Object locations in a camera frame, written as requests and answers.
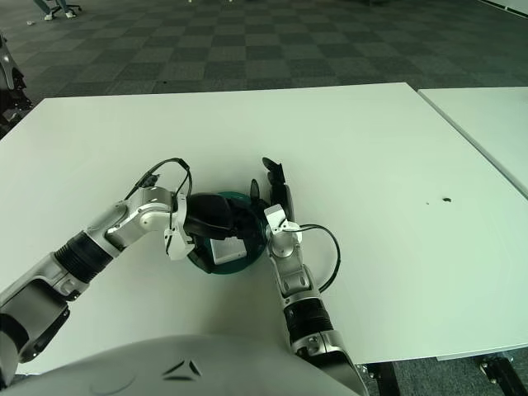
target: robot logo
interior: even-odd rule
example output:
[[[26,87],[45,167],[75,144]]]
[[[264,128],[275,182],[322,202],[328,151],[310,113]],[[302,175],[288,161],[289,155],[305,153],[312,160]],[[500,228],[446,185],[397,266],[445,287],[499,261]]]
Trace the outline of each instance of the robot logo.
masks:
[[[188,362],[180,361],[178,364],[165,371],[162,376],[166,381],[195,381],[198,377],[201,377],[201,373],[198,370],[198,367],[196,367],[195,362],[189,360]]]

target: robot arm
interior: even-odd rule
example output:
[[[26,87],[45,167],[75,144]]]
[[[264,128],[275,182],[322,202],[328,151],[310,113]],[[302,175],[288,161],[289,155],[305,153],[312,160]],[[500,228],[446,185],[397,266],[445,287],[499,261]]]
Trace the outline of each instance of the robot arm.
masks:
[[[263,210],[262,216],[269,224],[268,255],[276,272],[293,352],[359,395],[367,395],[332,327],[313,277],[303,264],[302,233],[297,224],[288,221],[288,217],[293,219],[293,205],[281,165],[270,160],[264,164],[270,170],[271,203],[276,205],[265,209],[267,205],[262,204],[255,181],[251,199],[258,210]],[[149,179],[149,172],[140,181]],[[251,210],[222,196],[185,197],[152,184],[136,184],[125,200],[114,204],[0,294],[0,389],[12,382],[19,362],[38,356],[60,330],[69,316],[68,302],[74,301],[99,272],[146,233],[163,231],[166,253],[172,260],[196,254],[196,236],[260,237]]]
[[[4,290],[0,294],[0,389],[10,384],[19,362],[31,361],[45,349],[68,319],[68,302],[129,245],[146,233],[163,231],[169,257],[185,257],[194,247],[183,231],[185,218],[183,194],[178,194],[173,212],[170,191],[139,188]]]
[[[280,205],[264,213],[270,234],[267,252],[275,268],[292,351],[357,394],[367,395],[341,335],[332,326],[314,278],[303,264],[299,225],[287,219]]]

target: table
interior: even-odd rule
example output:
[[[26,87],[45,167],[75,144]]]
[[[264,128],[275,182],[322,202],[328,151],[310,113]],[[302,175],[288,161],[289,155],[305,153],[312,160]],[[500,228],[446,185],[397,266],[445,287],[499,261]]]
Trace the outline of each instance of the table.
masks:
[[[419,93],[528,199],[528,87]]]
[[[248,191],[252,177],[265,190],[260,158],[283,163],[296,219],[341,243],[323,297],[354,362],[528,343],[516,308],[528,295],[528,201],[404,83],[44,100],[0,142],[0,287],[171,156],[191,165],[196,192]],[[182,173],[167,172],[160,185],[175,186]],[[333,249],[305,233],[316,279],[329,276]],[[20,372],[169,334],[287,347],[265,259],[207,275],[170,262],[160,234],[129,247],[70,308]]]

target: black cable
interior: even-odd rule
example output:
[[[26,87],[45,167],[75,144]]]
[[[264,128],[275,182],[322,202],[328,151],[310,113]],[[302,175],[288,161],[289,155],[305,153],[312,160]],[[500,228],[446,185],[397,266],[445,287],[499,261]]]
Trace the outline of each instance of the black cable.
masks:
[[[183,179],[183,181],[181,182],[180,186],[178,187],[178,189],[174,193],[174,199],[175,200],[177,200],[178,192],[180,192],[180,190],[182,189],[182,187],[185,184],[185,182],[187,181],[187,179],[189,180],[189,189],[187,190],[187,196],[189,196],[191,194],[191,190],[192,190],[192,176],[191,176],[191,173],[188,172],[186,174],[185,178]],[[174,204],[171,205],[171,210],[170,210],[169,216],[168,216],[168,227],[170,229],[172,229],[172,214],[173,213],[174,213]]]
[[[300,225],[300,229],[288,230],[286,232],[298,233],[298,232],[303,232],[303,231],[309,231],[310,229],[321,229],[322,231],[330,235],[330,238],[332,238],[333,243],[336,245],[336,251],[337,251],[336,265],[333,268],[332,274],[330,275],[328,280],[324,282],[321,287],[319,287],[319,293],[323,293],[328,287],[330,287],[330,285],[335,281],[337,277],[337,273],[339,272],[339,266],[341,265],[341,249],[339,248],[339,242],[337,241],[337,238],[334,236],[334,234],[329,229],[319,224],[302,224]]]
[[[140,187],[144,186],[144,183],[156,172],[162,165],[165,165],[166,163],[177,163],[179,164],[186,172],[187,176],[190,178],[189,183],[189,191],[187,192],[187,196],[191,194],[192,189],[192,179],[191,179],[191,170],[189,168],[189,165],[182,160],[181,158],[169,158],[161,161],[160,163],[157,163],[153,167],[151,167],[135,184],[134,187],[132,187],[132,190],[126,195],[125,199],[128,200],[132,194],[134,194]]]
[[[134,187],[132,187],[132,190],[126,195],[125,200],[128,200],[140,187],[146,187],[146,186],[152,186],[152,183],[155,183],[159,175],[154,175],[154,172],[156,172],[162,165],[165,165],[166,163],[177,163],[180,165],[185,171],[186,176],[181,182],[180,186],[177,188],[176,192],[174,193],[173,199],[177,199],[178,192],[182,189],[185,182],[189,181],[189,187],[187,188],[187,197],[191,195],[192,192],[192,175],[191,175],[191,169],[187,163],[182,160],[181,158],[169,158],[161,161],[160,163],[157,163],[153,167],[151,167],[135,184]],[[174,213],[174,202],[171,204],[171,209],[169,210],[169,218],[168,218],[168,225],[169,229],[172,230],[172,214]],[[168,248],[171,245],[172,237],[169,238],[167,243],[166,252],[168,252]]]

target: gray carpet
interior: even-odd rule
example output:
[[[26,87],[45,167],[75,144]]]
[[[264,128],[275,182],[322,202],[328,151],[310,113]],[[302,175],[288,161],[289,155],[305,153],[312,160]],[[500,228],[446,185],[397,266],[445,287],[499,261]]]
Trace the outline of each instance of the gray carpet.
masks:
[[[77,19],[46,22],[31,0],[0,0],[0,29],[35,103],[401,81],[528,85],[528,21],[476,0],[78,1]],[[512,355],[528,384],[528,351]],[[471,359],[396,362],[395,370],[405,396],[502,395]]]

